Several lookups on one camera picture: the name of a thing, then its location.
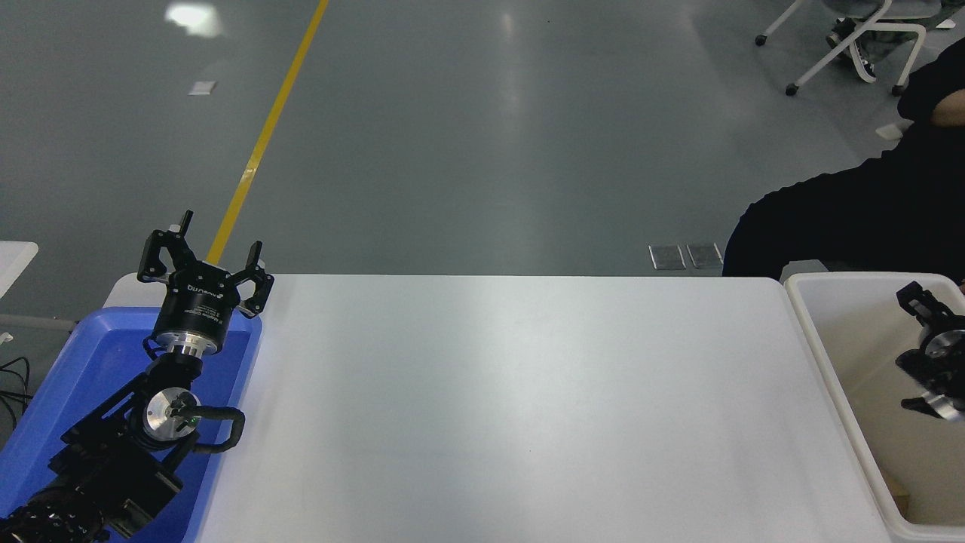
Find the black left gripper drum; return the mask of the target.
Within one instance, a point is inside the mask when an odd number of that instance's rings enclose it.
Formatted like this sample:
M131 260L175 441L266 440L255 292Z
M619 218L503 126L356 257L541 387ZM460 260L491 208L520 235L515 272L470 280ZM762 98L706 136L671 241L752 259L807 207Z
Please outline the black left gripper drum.
M239 303L231 272L213 265L191 265L174 271L154 327L154 341L172 344L176 336L196 336L208 348L221 348L234 307Z

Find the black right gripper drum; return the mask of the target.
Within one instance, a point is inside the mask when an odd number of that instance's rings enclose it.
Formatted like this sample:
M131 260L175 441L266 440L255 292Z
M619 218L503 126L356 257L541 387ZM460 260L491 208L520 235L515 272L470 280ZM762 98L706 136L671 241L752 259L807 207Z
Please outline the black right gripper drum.
M964 317L931 313L921 318L921 344L956 344L963 341Z

